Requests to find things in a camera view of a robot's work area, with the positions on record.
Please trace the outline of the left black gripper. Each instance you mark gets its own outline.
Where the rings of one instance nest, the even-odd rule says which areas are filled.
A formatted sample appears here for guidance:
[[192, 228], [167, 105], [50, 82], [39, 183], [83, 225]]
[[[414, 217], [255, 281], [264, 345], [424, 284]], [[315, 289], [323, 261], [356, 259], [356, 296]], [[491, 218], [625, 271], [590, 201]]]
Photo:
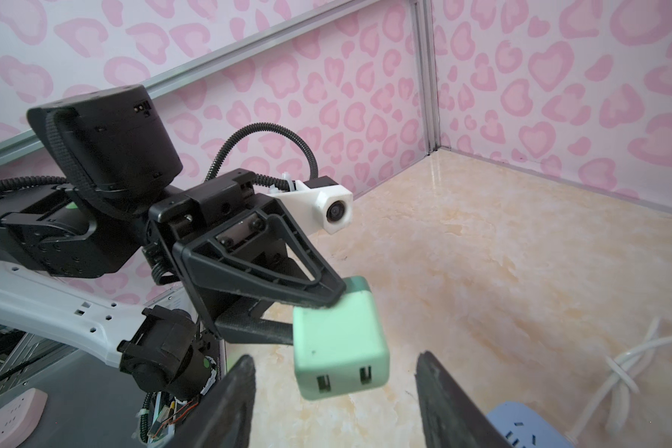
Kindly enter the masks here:
[[182, 283], [203, 327], [232, 345], [293, 345], [291, 324], [263, 319], [275, 302], [330, 308], [345, 280], [280, 199], [235, 170], [184, 192], [166, 190], [145, 217], [155, 281]]

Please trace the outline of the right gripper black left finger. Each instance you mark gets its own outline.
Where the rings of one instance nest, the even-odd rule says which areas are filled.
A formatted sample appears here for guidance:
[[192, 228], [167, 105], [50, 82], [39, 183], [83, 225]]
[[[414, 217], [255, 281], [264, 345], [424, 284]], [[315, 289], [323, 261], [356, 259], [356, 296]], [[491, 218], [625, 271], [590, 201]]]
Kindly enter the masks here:
[[190, 412], [166, 447], [248, 447], [256, 397], [256, 366], [244, 355]]

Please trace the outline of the light green plug adapter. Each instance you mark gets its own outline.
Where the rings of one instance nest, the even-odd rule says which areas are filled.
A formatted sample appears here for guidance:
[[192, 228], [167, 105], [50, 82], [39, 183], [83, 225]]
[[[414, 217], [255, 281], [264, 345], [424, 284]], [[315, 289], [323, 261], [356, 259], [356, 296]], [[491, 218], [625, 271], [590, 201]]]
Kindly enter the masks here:
[[388, 383], [390, 351], [371, 287], [363, 276], [345, 278], [345, 285], [331, 308], [293, 309], [294, 373], [306, 401]]

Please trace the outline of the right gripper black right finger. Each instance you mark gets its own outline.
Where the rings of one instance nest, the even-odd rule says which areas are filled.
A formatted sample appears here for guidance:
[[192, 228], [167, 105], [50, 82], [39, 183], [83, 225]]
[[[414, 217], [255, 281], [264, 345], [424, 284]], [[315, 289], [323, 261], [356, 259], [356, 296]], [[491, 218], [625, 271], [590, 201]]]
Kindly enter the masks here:
[[418, 357], [416, 388], [427, 448], [509, 445], [429, 351]]

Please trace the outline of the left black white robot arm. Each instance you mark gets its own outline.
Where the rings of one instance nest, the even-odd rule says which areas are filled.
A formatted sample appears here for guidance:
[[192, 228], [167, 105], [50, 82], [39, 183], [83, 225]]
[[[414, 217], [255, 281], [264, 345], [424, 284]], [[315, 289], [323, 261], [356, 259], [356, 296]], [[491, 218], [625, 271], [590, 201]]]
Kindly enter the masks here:
[[[255, 365], [224, 371], [224, 343], [291, 345], [263, 318], [276, 302], [328, 309], [346, 283], [310, 235], [352, 220], [353, 195], [319, 175], [289, 129], [238, 130], [188, 190], [147, 89], [130, 85], [31, 108], [27, 119], [58, 177], [0, 180], [0, 322], [72, 345], [181, 403], [174, 447], [245, 447]], [[291, 139], [307, 181], [220, 166], [246, 136]]]

